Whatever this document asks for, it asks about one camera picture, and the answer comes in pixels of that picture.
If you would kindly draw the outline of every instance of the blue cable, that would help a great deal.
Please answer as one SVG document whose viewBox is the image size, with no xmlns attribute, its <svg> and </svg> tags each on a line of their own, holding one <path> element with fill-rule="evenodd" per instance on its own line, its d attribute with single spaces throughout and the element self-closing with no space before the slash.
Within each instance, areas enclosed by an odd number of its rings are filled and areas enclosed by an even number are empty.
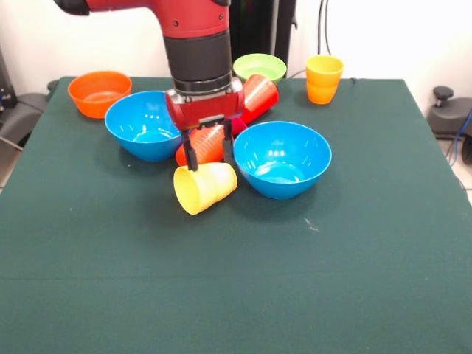
<svg viewBox="0 0 472 354">
<path fill-rule="evenodd" d="M 467 119 L 465 120 L 465 123 L 464 125 L 462 126 L 462 128 L 460 128 L 460 131 L 459 133 L 457 133 L 456 137 L 454 138 L 454 144 L 455 144 L 455 154 L 454 154 L 454 161 L 452 161 L 452 164 L 451 164 L 451 167 L 454 166 L 454 164 L 457 162 L 457 155 L 459 155 L 459 139 L 460 137 L 462 136 L 462 134 L 464 133 L 465 129 L 467 128 L 467 126 L 469 125 L 469 123 L 471 122 L 472 120 L 472 111 L 469 113 Z"/>
</svg>

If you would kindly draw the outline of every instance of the plastic bowl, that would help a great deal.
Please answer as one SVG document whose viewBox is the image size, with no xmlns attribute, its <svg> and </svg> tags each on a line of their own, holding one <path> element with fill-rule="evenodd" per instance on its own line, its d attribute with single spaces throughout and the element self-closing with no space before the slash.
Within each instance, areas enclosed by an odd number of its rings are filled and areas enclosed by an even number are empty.
<svg viewBox="0 0 472 354">
<path fill-rule="evenodd" d="M 119 72 L 91 72 L 73 79 L 69 95 L 84 116 L 103 119 L 107 110 L 131 93 L 131 79 Z"/>
<path fill-rule="evenodd" d="M 233 70 L 244 81 L 253 74 L 259 74 L 277 84 L 287 72 L 287 66 L 273 55 L 247 54 L 235 61 Z"/>
<path fill-rule="evenodd" d="M 289 199 L 312 187 L 331 163 L 331 148 L 318 132 L 292 122 L 267 122 L 242 132 L 235 160 L 260 194 Z"/>
<path fill-rule="evenodd" d="M 170 158 L 181 144 L 163 91 L 132 94 L 108 110 L 105 126 L 127 151 L 148 162 Z"/>
</svg>

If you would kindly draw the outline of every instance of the white wall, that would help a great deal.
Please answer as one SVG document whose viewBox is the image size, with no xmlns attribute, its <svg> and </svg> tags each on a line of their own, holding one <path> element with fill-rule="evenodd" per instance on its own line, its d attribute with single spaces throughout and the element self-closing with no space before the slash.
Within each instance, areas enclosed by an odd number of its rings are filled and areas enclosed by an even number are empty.
<svg viewBox="0 0 472 354">
<path fill-rule="evenodd" d="M 146 9 L 82 17 L 54 0 L 0 0 L 0 46 L 19 94 L 101 69 L 170 75 L 159 24 Z"/>
<path fill-rule="evenodd" d="M 319 0 L 297 3 L 289 74 L 303 69 L 318 43 Z M 472 96 L 471 0 L 330 0 L 328 35 L 344 77 L 403 78 L 423 112 L 439 84 Z"/>
<path fill-rule="evenodd" d="M 316 53 L 318 6 L 298 0 L 289 74 Z M 404 78 L 426 111 L 437 84 L 472 96 L 471 19 L 470 0 L 330 0 L 330 47 L 345 77 Z M 0 44 L 18 93 L 97 69 L 169 75 L 159 25 L 144 9 L 75 17 L 53 0 L 0 0 Z"/>
</svg>

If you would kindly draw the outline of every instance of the red robot arm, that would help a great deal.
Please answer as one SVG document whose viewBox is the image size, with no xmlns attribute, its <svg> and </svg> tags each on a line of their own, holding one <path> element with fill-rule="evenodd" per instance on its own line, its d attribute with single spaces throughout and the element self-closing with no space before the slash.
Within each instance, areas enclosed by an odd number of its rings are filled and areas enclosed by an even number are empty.
<svg viewBox="0 0 472 354">
<path fill-rule="evenodd" d="M 189 168 L 196 158 L 188 130 L 225 122 L 243 111 L 243 87 L 232 77 L 229 40 L 230 0 L 55 0 L 66 12 L 151 9 L 159 20 L 174 89 L 167 92 L 167 107 L 182 131 Z"/>
</svg>

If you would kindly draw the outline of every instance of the orange bowl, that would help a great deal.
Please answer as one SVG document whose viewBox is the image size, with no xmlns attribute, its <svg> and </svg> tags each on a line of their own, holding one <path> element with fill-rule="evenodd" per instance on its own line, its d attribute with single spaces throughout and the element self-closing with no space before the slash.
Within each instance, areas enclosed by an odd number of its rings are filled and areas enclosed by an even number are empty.
<svg viewBox="0 0 472 354">
<path fill-rule="evenodd" d="M 107 110 L 131 93 L 131 79 L 119 72 L 91 72 L 73 79 L 69 95 L 84 116 L 104 119 Z"/>
</svg>

